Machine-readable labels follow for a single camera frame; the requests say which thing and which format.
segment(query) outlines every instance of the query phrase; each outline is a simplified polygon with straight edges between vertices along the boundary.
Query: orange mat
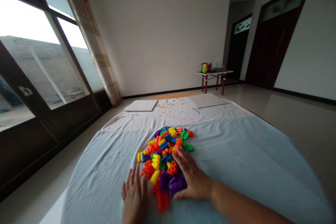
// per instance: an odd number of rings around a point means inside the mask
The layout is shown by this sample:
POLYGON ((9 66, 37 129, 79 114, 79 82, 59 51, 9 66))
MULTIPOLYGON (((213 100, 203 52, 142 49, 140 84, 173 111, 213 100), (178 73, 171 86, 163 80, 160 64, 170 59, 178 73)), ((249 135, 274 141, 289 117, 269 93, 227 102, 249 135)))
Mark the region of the orange mat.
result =
POLYGON ((174 98, 181 98, 181 97, 192 96, 192 95, 198 95, 198 94, 196 94, 196 93, 170 93, 170 94, 164 94, 164 95, 161 95, 161 96, 156 96, 156 97, 153 97, 153 98, 149 98, 147 100, 174 99, 174 98))

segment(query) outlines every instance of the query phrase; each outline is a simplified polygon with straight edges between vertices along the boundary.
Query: sliding glass door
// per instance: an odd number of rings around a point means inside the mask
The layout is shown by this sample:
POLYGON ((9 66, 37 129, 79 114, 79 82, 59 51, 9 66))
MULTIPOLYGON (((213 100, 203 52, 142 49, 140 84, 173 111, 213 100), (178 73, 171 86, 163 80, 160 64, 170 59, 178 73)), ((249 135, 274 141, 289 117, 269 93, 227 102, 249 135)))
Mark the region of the sliding glass door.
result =
POLYGON ((0 201, 111 107, 66 0, 0 0, 0 201))

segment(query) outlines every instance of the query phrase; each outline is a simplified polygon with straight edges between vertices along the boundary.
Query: white board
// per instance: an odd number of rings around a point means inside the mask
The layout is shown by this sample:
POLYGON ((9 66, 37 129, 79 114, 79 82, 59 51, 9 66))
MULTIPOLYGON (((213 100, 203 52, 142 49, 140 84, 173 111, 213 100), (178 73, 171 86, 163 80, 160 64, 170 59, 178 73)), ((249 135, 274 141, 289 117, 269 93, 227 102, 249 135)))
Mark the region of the white board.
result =
POLYGON ((124 111, 152 111, 157 102, 157 100, 136 100, 124 111))
POLYGON ((189 98, 193 101, 193 103, 195 103, 196 107, 199 109, 203 107, 212 107, 227 104, 226 101, 211 93, 189 96, 189 98))

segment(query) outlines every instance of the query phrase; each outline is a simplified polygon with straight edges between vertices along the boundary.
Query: light blue bed sheet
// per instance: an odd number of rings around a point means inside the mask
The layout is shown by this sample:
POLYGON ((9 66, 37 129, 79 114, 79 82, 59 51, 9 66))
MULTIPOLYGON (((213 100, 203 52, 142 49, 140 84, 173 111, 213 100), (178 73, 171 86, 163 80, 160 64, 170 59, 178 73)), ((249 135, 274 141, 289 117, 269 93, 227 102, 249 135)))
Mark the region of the light blue bed sheet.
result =
MULTIPOLYGON (((314 172, 292 141, 273 126, 248 112, 246 117, 186 127, 195 133, 188 140, 195 149, 192 156, 212 179, 295 223, 336 223, 314 172)), ((154 132, 124 128, 99 131, 72 175, 62 223, 121 223, 121 183, 135 164, 136 153, 145 148, 154 132)), ((149 189, 146 223, 228 222, 207 202, 171 200, 170 210, 159 213, 149 189)))

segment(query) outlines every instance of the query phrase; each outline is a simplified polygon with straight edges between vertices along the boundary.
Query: small table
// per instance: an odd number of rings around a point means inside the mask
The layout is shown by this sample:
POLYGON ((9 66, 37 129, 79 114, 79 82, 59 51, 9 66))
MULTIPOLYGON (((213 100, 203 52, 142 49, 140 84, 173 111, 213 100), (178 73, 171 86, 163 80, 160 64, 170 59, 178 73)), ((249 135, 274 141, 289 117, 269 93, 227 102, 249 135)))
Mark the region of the small table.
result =
POLYGON ((220 76, 224 75, 224 78, 223 78, 223 88, 222 88, 222 95, 224 93, 224 85, 225 85, 225 80, 226 80, 226 74, 227 73, 230 73, 230 72, 233 72, 233 71, 230 71, 230 70, 226 70, 224 72, 216 72, 216 73, 202 73, 202 72, 196 72, 198 74, 201 74, 202 75, 202 92, 203 92, 203 83, 204 83, 204 76, 205 76, 205 93, 207 93, 207 87, 208 87, 208 76, 213 76, 211 79, 213 78, 216 78, 217 77, 217 84, 216 84, 216 91, 218 89, 218 79, 220 76))

